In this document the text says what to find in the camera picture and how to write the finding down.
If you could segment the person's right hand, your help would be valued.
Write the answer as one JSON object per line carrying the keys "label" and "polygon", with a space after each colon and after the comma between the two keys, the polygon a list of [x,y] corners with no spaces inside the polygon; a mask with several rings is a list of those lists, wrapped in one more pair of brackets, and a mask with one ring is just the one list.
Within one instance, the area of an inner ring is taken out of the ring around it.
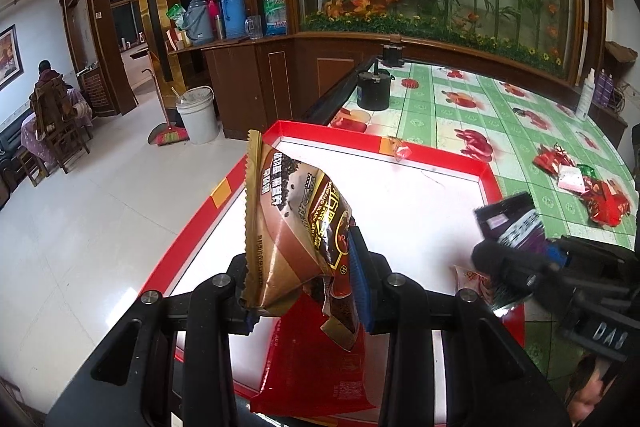
{"label": "person's right hand", "polygon": [[617,377],[618,366],[597,355],[586,355],[570,377],[565,406],[573,426],[579,426],[601,402]]}

